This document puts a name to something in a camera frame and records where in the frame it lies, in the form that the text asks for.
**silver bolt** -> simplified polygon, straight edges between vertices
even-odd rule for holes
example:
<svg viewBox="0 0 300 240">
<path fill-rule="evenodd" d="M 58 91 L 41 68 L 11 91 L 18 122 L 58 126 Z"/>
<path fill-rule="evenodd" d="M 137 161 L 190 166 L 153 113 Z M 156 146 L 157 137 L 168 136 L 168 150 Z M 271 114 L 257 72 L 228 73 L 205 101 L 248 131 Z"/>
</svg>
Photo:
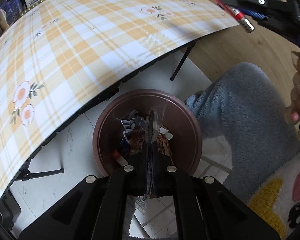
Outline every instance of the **silver bolt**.
<svg viewBox="0 0 300 240">
<path fill-rule="evenodd" d="M 259 4 L 265 4 L 265 0 L 258 0 Z"/>
<path fill-rule="evenodd" d="M 93 183 L 96 181 L 96 177 L 95 176 L 88 176 L 86 177 L 86 182 L 87 183 Z"/>
<path fill-rule="evenodd" d="M 130 171 L 133 171 L 133 166 L 132 165 L 126 165 L 124 168 L 124 171 L 126 171 L 126 172 L 130 172 Z"/>
<path fill-rule="evenodd" d="M 175 172 L 175 171 L 177 171 L 177 168 L 175 166 L 168 166 L 167 171 L 168 172 Z"/>
<path fill-rule="evenodd" d="M 204 178 L 204 182 L 207 184 L 212 184 L 212 183 L 214 183 L 214 178 L 211 176 L 207 176 Z"/>
</svg>

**wooden floor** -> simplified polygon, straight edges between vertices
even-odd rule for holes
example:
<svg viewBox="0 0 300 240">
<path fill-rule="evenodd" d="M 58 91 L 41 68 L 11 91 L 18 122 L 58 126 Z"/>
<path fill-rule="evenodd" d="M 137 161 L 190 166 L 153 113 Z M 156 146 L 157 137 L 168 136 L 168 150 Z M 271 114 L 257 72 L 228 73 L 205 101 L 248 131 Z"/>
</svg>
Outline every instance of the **wooden floor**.
<svg viewBox="0 0 300 240">
<path fill-rule="evenodd" d="M 292 76 L 295 73 L 291 51 L 300 49 L 258 26 L 254 20 L 251 22 L 256 29 L 250 34 L 236 26 L 204 37 L 195 45 L 189 58 L 211 81 L 236 63 L 254 63 L 266 72 L 285 104 L 290 105 Z"/>
</svg>

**plaid tablecloth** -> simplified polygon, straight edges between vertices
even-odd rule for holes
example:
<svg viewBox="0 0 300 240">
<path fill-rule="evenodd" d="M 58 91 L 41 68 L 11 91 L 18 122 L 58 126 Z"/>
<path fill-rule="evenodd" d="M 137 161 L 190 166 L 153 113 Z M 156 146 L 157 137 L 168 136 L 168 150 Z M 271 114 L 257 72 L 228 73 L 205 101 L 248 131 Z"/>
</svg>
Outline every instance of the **plaid tablecloth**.
<svg viewBox="0 0 300 240">
<path fill-rule="evenodd" d="M 46 0 L 0 38 L 0 197 L 31 153 L 122 77 L 236 25 L 207 0 Z"/>
</svg>

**black table leg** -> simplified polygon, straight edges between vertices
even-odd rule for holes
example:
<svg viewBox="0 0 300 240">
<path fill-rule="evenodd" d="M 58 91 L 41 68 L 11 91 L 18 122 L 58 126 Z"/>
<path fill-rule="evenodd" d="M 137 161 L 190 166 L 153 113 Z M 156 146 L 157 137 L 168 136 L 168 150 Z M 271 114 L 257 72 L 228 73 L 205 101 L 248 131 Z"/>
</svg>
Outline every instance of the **black table leg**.
<svg viewBox="0 0 300 240">
<path fill-rule="evenodd" d="M 173 81 L 174 78 L 176 77 L 176 75 L 178 74 L 180 68 L 182 67 L 183 63 L 185 62 L 186 58 L 188 57 L 188 55 L 189 55 L 191 49 L 194 47 L 194 45 L 195 45 L 195 43 L 191 44 L 191 45 L 187 48 L 186 52 L 183 54 L 182 59 L 180 60 L 178 66 L 177 66 L 177 68 L 176 68 L 176 70 L 173 72 L 173 74 L 172 74 L 172 76 L 171 76 L 171 78 L 170 78 L 171 81 Z"/>
</svg>

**brown trash can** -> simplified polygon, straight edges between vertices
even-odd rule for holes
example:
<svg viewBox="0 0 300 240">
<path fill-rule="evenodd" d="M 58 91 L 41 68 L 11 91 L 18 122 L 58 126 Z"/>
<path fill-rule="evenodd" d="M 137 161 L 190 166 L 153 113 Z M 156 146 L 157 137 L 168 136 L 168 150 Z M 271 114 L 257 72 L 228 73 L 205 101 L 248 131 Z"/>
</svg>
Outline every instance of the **brown trash can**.
<svg viewBox="0 0 300 240">
<path fill-rule="evenodd" d="M 118 149 L 124 130 L 120 120 L 127 119 L 131 111 L 146 117 L 150 107 L 164 99 L 169 99 L 162 125 L 169 129 L 173 138 L 169 140 L 172 160 L 177 168 L 193 175 L 202 152 L 202 134 L 199 124 L 188 107 L 178 98 L 166 92 L 153 89 L 134 90 L 112 101 L 101 113 L 93 132 L 93 152 L 103 176 L 110 175 L 119 168 L 112 158 Z"/>
</svg>

